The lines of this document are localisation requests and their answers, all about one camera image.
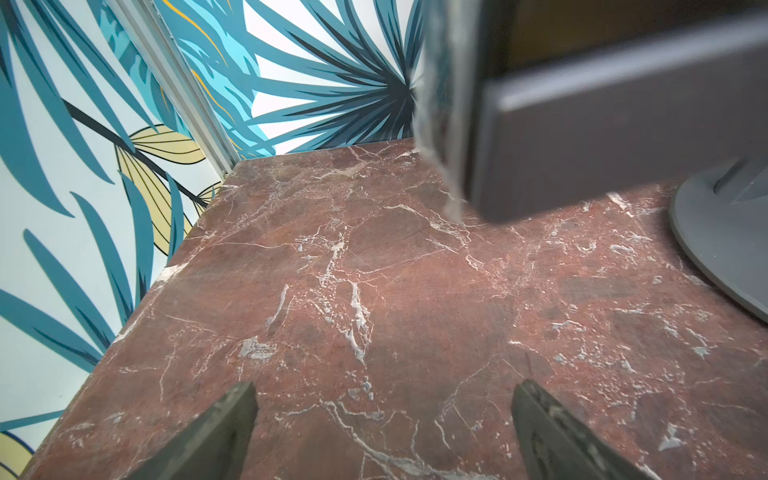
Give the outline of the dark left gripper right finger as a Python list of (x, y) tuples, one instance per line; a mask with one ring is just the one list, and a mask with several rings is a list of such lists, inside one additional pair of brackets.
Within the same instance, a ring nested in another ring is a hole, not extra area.
[(515, 387), (512, 420), (530, 479), (646, 479), (533, 380)]

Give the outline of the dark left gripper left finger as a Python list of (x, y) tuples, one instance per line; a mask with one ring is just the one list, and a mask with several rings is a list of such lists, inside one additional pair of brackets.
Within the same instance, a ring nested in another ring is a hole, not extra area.
[(257, 415), (255, 386), (239, 382), (127, 477), (238, 479)]

